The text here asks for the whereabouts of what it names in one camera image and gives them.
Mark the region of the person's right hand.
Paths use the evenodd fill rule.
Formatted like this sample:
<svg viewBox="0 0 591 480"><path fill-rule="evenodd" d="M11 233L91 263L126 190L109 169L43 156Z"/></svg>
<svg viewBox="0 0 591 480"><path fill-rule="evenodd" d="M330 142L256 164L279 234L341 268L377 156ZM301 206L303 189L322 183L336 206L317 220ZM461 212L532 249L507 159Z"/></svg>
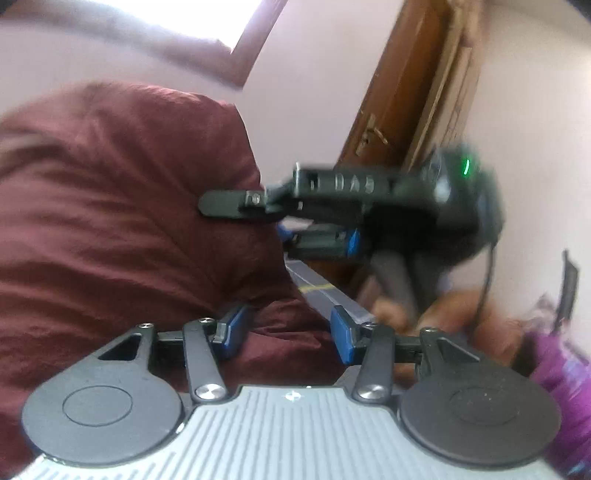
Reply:
<svg viewBox="0 0 591 480"><path fill-rule="evenodd" d="M449 334L464 333L470 344L502 365L510 365L524 338L519 321L507 318L491 300L478 308L481 293L456 290L441 296L417 321L402 304L383 295L375 278L363 284L358 302L377 321L403 335L417 335L421 329L434 327Z"/></svg>

